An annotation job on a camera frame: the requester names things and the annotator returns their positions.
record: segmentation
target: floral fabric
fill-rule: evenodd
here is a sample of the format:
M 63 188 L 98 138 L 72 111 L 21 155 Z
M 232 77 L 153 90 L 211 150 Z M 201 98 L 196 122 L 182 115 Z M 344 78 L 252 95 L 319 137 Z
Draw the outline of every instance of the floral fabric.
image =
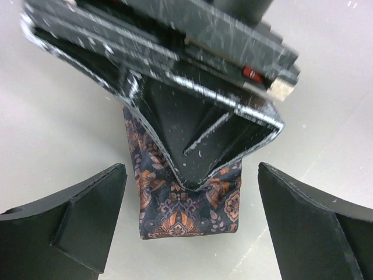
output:
M 241 162 L 223 169 L 202 190 L 185 190 L 141 123 L 127 108 L 124 116 L 140 196 L 141 238 L 235 233 Z

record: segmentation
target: patterned cloth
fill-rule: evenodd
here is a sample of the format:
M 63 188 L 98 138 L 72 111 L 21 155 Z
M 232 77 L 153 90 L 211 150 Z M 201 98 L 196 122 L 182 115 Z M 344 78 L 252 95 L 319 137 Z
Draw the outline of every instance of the patterned cloth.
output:
M 124 116 L 140 196 L 141 238 L 235 233 L 241 162 L 223 169 L 202 190 L 185 190 L 141 123 L 127 108 Z

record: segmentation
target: black cylinder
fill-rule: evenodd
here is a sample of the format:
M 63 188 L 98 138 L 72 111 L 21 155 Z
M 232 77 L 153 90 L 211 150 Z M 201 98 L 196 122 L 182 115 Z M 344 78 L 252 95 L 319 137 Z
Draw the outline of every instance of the black cylinder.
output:
M 273 0 L 214 0 L 213 6 L 247 25 L 257 25 Z

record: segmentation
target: red component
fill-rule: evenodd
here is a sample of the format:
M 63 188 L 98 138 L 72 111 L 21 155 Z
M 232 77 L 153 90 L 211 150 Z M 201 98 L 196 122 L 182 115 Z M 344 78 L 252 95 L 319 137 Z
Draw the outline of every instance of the red component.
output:
M 249 66 L 244 67 L 244 71 L 242 74 L 257 83 L 263 83 L 263 77 Z

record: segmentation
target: white surface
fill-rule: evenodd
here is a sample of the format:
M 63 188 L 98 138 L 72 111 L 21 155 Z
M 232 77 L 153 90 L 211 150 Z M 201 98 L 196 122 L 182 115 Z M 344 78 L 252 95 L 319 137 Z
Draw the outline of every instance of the white surface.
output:
M 114 163 L 128 181 L 100 279 L 281 279 L 256 180 L 268 162 L 373 208 L 373 2 L 275 0 L 265 19 L 300 53 L 287 123 L 244 160 L 237 234 L 141 241 L 139 199 L 121 105 L 30 44 L 19 0 L 0 5 L 0 212 L 78 183 Z

